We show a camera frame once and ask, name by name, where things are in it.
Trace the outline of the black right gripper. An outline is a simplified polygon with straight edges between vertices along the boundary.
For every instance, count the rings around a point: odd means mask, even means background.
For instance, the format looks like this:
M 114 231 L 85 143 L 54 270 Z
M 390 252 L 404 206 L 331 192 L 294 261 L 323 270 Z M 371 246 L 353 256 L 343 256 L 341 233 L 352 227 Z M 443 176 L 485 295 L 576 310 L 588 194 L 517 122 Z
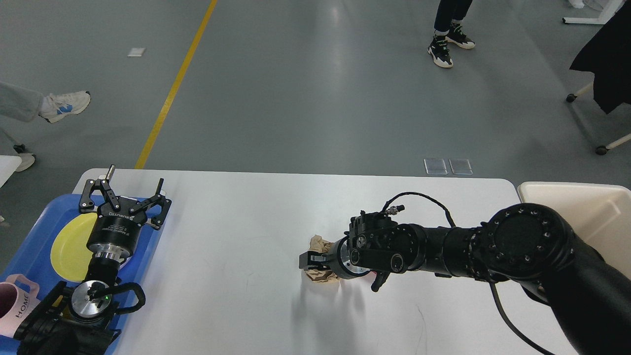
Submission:
M 350 262 L 349 237 L 336 241 L 329 252 L 306 251 L 298 257 L 300 270 L 331 270 L 336 276 L 345 280 L 352 280 L 367 276 L 368 268 L 354 266 Z

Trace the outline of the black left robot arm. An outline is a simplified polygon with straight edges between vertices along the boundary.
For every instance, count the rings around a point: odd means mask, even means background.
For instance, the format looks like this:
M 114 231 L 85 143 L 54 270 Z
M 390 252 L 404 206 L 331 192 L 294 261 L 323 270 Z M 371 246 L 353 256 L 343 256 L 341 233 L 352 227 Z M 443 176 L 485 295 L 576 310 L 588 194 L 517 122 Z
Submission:
M 110 355 L 127 315 L 146 302 L 142 281 L 172 201 L 162 191 L 117 195 L 113 168 L 80 195 L 52 200 L 1 273 L 17 293 L 1 327 L 7 355 Z

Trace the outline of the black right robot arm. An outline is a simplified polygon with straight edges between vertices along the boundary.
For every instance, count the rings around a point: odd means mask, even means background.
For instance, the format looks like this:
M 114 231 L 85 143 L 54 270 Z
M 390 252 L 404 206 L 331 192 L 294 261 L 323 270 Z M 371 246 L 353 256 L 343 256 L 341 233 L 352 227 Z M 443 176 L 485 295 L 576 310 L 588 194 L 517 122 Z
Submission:
M 399 224 L 404 210 L 385 202 L 378 212 L 361 211 L 328 251 L 307 251 L 304 271 L 332 272 L 352 280 L 374 272 L 379 291 L 392 274 L 432 272 L 488 283 L 503 321 L 540 353 L 548 351 L 509 320 L 496 285 L 514 281 L 532 300 L 552 309 L 566 338 L 580 355 L 628 355 L 631 350 L 631 284 L 596 248 L 582 240 L 554 209 L 520 203 L 487 222 L 458 227 L 445 209 L 448 227 Z

